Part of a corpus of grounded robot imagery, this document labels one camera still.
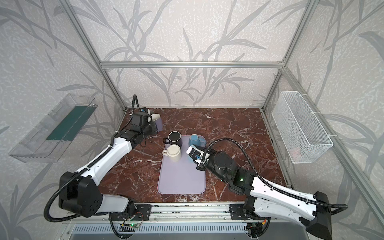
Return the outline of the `blue mug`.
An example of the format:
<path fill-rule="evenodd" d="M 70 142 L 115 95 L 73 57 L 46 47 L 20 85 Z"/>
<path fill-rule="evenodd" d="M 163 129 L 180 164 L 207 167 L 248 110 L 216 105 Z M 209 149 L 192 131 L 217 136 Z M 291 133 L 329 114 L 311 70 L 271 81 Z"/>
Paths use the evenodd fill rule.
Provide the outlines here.
<path fill-rule="evenodd" d="M 189 145 L 190 146 L 195 145 L 198 147 L 205 147 L 206 144 L 207 144 L 207 141 L 205 140 L 205 138 L 203 136 L 193 134 L 189 138 Z"/>

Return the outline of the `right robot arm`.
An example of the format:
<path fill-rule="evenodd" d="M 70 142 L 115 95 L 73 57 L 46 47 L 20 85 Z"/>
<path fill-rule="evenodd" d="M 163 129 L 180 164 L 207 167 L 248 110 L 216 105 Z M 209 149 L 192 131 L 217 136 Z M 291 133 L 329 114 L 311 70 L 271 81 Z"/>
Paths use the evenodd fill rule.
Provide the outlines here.
<path fill-rule="evenodd" d="M 215 140 L 206 148 L 191 145 L 186 153 L 199 171 L 209 171 L 239 196 L 246 196 L 242 216 L 258 220 L 280 219 L 305 227 L 311 235 L 331 240 L 332 216 L 348 209 L 346 204 L 331 204 L 322 192 L 298 192 L 263 178 L 255 169 L 241 168 L 224 151 L 215 151 Z"/>

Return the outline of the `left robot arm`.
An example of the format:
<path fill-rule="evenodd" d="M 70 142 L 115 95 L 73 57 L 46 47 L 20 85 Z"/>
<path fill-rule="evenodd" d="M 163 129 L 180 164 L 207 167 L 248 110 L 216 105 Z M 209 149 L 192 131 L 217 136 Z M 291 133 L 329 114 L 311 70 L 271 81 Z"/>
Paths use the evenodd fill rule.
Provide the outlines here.
<path fill-rule="evenodd" d="M 150 111 L 141 108 L 134 95 L 128 123 L 112 136 L 107 148 L 76 172 L 61 176 L 59 189 L 44 208 L 45 220 L 59 223 L 104 213 L 132 212 L 134 204 L 129 198 L 102 194 L 98 186 L 119 160 L 157 133 Z"/>

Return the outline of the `lilac purple mug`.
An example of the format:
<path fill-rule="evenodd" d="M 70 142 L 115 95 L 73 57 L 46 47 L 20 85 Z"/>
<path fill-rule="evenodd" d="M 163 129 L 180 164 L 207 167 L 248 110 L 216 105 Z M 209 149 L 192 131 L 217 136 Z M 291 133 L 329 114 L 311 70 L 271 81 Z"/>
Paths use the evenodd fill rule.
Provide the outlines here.
<path fill-rule="evenodd" d="M 152 114 L 152 122 L 156 125 L 157 131 L 163 131 L 164 125 L 160 114 Z"/>

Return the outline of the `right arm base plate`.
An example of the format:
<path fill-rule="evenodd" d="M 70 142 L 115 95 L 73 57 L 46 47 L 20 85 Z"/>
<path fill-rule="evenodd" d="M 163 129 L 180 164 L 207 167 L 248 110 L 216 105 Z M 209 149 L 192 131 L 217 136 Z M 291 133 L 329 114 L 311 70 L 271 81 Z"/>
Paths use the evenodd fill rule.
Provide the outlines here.
<path fill-rule="evenodd" d="M 232 221 L 246 221 L 249 219 L 244 211 L 244 204 L 230 204 L 229 212 Z"/>

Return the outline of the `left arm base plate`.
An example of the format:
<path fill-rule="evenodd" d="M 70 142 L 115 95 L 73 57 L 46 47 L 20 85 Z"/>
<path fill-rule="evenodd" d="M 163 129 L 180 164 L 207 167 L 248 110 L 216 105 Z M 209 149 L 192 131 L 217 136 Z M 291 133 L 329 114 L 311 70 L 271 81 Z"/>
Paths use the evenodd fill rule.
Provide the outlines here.
<path fill-rule="evenodd" d="M 122 213 L 111 213 L 112 221 L 148 221 L 151 215 L 150 204 L 129 204 Z"/>

